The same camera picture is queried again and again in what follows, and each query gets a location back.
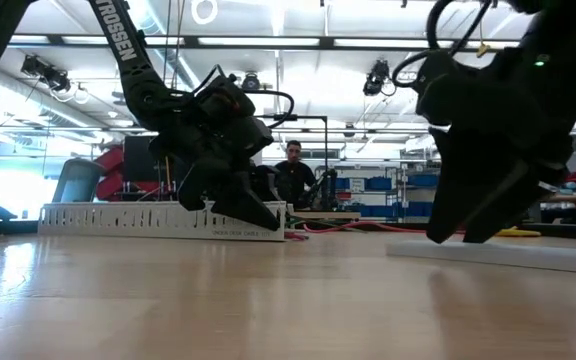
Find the white duct cover strip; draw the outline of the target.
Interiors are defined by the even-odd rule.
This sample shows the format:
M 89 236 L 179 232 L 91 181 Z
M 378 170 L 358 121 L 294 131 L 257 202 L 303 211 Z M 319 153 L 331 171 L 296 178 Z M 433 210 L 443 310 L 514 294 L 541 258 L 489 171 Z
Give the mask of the white duct cover strip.
M 576 249 L 524 245 L 403 241 L 386 244 L 389 256 L 576 272 Z

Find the blue white office chair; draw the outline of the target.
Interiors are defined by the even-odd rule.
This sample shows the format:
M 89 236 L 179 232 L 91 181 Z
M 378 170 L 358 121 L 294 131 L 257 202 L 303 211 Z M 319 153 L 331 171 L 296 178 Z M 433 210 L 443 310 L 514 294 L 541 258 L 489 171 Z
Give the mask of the blue white office chair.
M 104 168 L 90 160 L 67 160 L 61 170 L 53 203 L 92 202 Z

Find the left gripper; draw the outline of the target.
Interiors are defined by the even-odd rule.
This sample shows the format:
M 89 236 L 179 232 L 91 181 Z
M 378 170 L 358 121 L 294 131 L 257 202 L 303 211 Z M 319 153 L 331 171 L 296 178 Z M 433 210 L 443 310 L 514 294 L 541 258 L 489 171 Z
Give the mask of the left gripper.
M 251 158 L 273 142 L 271 130 L 261 120 L 234 118 L 211 127 L 207 122 L 176 119 L 157 133 L 150 141 L 155 158 L 170 156 L 192 165 L 177 191 L 184 209 L 204 209 L 202 197 L 213 188 L 213 213 L 271 231 L 279 229 L 280 221 L 253 191 L 247 173 Z M 235 173 L 216 186 L 221 167 Z

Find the blue storage bin shelf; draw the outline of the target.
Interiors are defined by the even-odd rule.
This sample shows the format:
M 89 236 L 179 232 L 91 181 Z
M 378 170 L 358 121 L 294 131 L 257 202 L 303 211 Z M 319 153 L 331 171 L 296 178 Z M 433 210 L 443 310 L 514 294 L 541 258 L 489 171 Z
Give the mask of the blue storage bin shelf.
M 363 218 L 425 221 L 432 214 L 438 180 L 437 172 L 404 169 L 388 169 L 384 176 L 339 177 L 337 210 Z

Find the black monitor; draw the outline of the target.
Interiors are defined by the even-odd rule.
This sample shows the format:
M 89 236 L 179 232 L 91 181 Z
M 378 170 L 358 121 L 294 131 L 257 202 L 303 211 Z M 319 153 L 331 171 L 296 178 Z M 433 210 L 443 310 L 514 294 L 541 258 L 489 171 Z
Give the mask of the black monitor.
M 154 155 L 150 144 L 154 136 L 127 136 L 123 148 L 123 178 L 130 182 L 171 181 L 180 182 L 187 174 L 189 167 L 172 156 L 165 160 L 163 156 Z

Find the white LED light bar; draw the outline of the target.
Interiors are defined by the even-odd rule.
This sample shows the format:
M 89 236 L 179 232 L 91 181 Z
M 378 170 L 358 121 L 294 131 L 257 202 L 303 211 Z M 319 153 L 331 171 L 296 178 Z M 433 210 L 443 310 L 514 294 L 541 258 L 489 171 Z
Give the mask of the white LED light bar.
M 199 37 L 198 43 L 208 46 L 318 46 L 318 38 L 283 37 Z
M 426 40 L 415 39 L 335 39 L 336 47 L 365 47 L 365 48 L 427 48 L 429 43 Z

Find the white slotted cable duct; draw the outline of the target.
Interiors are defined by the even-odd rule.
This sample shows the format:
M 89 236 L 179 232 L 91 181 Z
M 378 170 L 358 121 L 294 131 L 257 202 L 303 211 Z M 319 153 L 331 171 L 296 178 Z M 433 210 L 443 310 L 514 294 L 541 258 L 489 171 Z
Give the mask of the white slotted cable duct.
M 176 202 L 49 203 L 38 220 L 40 235 L 105 236 L 205 240 L 285 240 L 284 202 L 268 202 L 280 228 L 268 230 L 213 213 L 188 211 Z

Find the black background rig frame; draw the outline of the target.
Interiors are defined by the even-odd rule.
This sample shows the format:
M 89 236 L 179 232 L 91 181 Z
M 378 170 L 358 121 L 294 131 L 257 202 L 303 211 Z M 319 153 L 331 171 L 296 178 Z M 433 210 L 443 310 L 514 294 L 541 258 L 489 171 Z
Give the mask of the black background rig frame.
M 299 115 L 294 113 L 280 113 L 280 114 L 263 114 L 257 115 L 257 118 L 264 120 L 272 120 L 273 123 L 268 125 L 268 128 L 275 129 L 280 127 L 286 121 L 297 120 L 321 120 L 324 123 L 324 167 L 329 167 L 329 136 L 328 136 L 328 117 L 326 115 Z

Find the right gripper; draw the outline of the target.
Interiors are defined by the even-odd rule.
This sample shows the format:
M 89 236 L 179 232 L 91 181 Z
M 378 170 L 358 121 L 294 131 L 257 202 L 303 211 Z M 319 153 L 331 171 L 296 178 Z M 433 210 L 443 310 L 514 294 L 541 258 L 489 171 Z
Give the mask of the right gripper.
M 441 156 L 426 235 L 441 244 L 459 229 L 485 243 L 562 181 L 576 122 L 576 30 L 531 30 L 480 69 L 429 41 L 415 89 L 417 111 Z

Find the person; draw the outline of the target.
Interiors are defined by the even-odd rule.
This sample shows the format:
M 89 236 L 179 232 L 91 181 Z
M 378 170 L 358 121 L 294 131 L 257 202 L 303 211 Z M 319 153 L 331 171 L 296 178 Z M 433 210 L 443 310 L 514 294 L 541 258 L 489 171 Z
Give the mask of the person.
M 275 168 L 280 172 L 290 186 L 290 194 L 286 201 L 292 203 L 295 209 L 306 209 L 309 207 L 301 196 L 305 187 L 312 187 L 316 178 L 312 169 L 301 161 L 302 145 L 297 140 L 290 140 L 286 145 L 287 158 L 275 164 Z

